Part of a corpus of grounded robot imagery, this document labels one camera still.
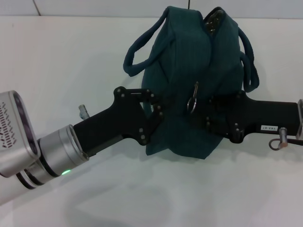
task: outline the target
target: bag handle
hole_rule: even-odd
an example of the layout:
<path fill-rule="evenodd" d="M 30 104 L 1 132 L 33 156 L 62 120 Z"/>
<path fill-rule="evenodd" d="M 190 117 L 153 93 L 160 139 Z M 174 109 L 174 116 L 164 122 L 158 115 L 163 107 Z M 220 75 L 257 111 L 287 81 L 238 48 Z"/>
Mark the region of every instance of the bag handle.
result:
<path fill-rule="evenodd" d="M 138 73 L 146 69 L 148 66 L 150 66 L 158 58 L 162 51 L 167 47 L 167 45 L 175 39 L 175 36 L 172 33 L 168 34 L 157 46 L 157 48 L 152 50 L 148 59 L 141 63 L 133 65 L 134 53 L 147 44 L 153 34 L 163 24 L 164 20 L 168 16 L 168 13 L 169 8 L 166 8 L 160 19 L 149 30 L 147 30 L 143 35 L 141 35 L 129 48 L 124 59 L 123 69 L 130 77 L 137 75 Z"/>
<path fill-rule="evenodd" d="M 244 34 L 244 32 L 239 28 L 239 37 L 243 43 L 244 51 L 241 52 L 240 60 L 243 62 L 243 68 L 244 68 L 244 81 L 243 81 L 243 87 L 245 92 L 251 92 L 254 89 L 256 89 L 259 84 L 259 76 L 257 73 L 257 69 L 254 65 L 254 52 L 252 50 L 250 41 L 248 40 L 247 36 Z"/>

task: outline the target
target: bolt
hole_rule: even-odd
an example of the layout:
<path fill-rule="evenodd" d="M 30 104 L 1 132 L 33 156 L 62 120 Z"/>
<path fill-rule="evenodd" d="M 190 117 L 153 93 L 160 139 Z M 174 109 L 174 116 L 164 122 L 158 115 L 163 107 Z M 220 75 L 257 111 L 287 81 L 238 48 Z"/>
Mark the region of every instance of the bolt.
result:
<path fill-rule="evenodd" d="M 89 113 L 87 112 L 85 105 L 79 105 L 79 110 L 80 110 L 80 118 L 85 120 L 89 118 Z"/>
<path fill-rule="evenodd" d="M 280 134 L 280 145 L 279 148 L 285 148 L 288 146 L 287 144 L 287 129 L 286 128 L 281 128 L 279 130 L 279 134 Z"/>

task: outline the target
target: ventilation grille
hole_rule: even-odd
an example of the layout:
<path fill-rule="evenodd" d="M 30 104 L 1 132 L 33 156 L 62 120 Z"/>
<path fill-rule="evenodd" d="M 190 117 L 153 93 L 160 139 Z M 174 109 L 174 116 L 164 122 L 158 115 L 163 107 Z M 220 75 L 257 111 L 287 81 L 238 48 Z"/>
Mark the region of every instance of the ventilation grille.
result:
<path fill-rule="evenodd" d="M 5 103 L 0 101 L 0 150 L 12 147 L 16 142 Z"/>

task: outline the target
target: teal bag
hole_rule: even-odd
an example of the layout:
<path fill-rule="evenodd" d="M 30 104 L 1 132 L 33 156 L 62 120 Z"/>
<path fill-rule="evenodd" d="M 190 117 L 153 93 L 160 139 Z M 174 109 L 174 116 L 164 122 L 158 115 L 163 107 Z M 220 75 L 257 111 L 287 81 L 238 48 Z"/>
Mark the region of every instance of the teal bag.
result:
<path fill-rule="evenodd" d="M 133 65 L 134 53 L 164 21 L 149 58 Z M 240 51 L 239 37 L 245 53 Z M 164 99 L 174 97 L 147 145 L 147 155 L 169 148 L 178 155 L 204 159 L 221 142 L 222 137 L 196 129 L 186 118 L 196 82 L 198 99 L 234 93 L 242 86 L 250 92 L 259 86 L 250 42 L 220 7 L 204 20 L 199 11 L 167 7 L 159 21 L 129 48 L 123 68 L 131 77 L 145 70 L 142 88 Z M 150 105 L 144 110 L 152 112 Z"/>

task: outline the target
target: green led light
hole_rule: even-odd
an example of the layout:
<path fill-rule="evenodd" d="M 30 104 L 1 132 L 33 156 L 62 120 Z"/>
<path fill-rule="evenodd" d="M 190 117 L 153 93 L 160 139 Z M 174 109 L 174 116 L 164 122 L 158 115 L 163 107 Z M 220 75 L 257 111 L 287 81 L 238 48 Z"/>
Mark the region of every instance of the green led light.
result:
<path fill-rule="evenodd" d="M 67 173 L 70 172 L 70 171 L 71 171 L 71 170 L 68 169 L 68 170 L 64 171 L 61 175 L 67 174 Z"/>

